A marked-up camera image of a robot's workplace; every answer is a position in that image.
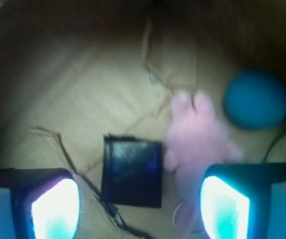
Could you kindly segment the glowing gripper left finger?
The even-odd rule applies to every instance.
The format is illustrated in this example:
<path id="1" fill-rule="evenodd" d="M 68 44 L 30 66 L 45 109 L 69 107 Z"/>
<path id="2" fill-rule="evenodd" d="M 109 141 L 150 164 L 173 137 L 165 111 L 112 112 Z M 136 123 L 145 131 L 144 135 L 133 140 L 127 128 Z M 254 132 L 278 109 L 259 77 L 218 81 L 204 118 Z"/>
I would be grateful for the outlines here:
<path id="1" fill-rule="evenodd" d="M 0 239 L 73 239 L 80 206 L 65 168 L 0 170 Z"/>

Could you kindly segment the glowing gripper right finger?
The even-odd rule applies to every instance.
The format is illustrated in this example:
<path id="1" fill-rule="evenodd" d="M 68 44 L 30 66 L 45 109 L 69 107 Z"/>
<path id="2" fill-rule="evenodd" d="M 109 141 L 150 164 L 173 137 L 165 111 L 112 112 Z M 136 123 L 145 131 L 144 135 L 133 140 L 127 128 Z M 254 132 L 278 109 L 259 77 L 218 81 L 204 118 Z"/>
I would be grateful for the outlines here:
<path id="1" fill-rule="evenodd" d="M 211 239 L 286 239 L 286 163 L 210 166 L 200 211 Z"/>

